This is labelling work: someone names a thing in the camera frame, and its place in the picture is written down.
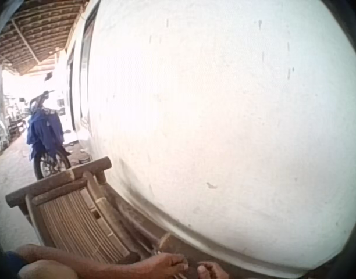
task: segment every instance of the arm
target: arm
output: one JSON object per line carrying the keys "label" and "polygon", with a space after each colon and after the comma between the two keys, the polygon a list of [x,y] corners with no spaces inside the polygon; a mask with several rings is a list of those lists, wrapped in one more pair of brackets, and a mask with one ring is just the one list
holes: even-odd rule
{"label": "arm", "polygon": [[16,253],[29,263],[54,260],[73,269],[82,279],[165,279],[188,268],[183,256],[171,254],[160,254],[131,265],[115,265],[32,244],[18,248]]}

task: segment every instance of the person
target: person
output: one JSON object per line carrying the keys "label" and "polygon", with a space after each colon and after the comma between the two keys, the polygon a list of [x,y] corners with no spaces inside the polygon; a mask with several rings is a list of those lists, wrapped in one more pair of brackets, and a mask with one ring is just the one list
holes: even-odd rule
{"label": "person", "polygon": [[[21,279],[168,279],[188,270],[183,255],[160,253],[141,262],[117,265],[103,264],[65,251],[23,245],[7,254],[11,269]],[[229,279],[217,263],[200,262],[199,279]]]}

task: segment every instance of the window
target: window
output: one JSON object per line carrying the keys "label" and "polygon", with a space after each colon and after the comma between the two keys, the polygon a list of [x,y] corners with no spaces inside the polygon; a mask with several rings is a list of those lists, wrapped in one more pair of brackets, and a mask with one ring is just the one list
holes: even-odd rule
{"label": "window", "polygon": [[80,116],[81,123],[90,131],[89,106],[88,106],[88,70],[90,58],[90,46],[92,32],[94,30],[95,17],[98,12],[99,3],[94,7],[85,22],[83,42],[81,46],[80,62]]}

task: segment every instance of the wooden slat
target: wooden slat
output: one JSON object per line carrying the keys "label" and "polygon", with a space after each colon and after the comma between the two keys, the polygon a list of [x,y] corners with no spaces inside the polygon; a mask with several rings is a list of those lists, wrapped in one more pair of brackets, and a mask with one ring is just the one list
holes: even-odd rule
{"label": "wooden slat", "polygon": [[53,229],[55,244],[66,251],[103,263],[117,263],[130,254],[117,235],[115,243],[100,228],[79,190],[40,208],[45,211],[47,226]]}
{"label": "wooden slat", "polygon": [[143,259],[151,256],[151,252],[146,250],[140,245],[137,239],[134,239],[130,232],[124,226],[122,216],[108,203],[105,198],[99,199],[96,202],[99,213],[106,221],[107,225],[117,236],[117,241],[122,243],[124,248],[128,247],[129,250],[137,252]]}
{"label": "wooden slat", "polygon": [[48,247],[55,247],[50,233],[47,230],[44,219],[42,218],[40,210],[34,204],[32,204],[31,200],[32,196],[26,195],[26,204],[31,218],[31,222],[37,234],[37,237],[40,240],[40,243]]}
{"label": "wooden slat", "polygon": [[44,204],[40,206],[40,210],[41,210],[42,218],[45,221],[45,224],[55,243],[55,246],[61,250],[68,251],[67,247],[64,245],[61,234],[59,233],[58,226],[56,225],[55,218],[53,217],[53,213],[47,207],[48,205]]}

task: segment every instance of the motorcycle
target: motorcycle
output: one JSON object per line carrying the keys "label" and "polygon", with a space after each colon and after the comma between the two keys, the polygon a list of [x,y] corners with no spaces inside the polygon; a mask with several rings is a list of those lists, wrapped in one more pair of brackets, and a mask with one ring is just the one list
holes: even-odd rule
{"label": "motorcycle", "polygon": [[58,112],[44,107],[51,92],[45,91],[29,104],[27,144],[32,145],[30,160],[33,159],[37,180],[71,168],[70,153],[63,146],[64,132]]}

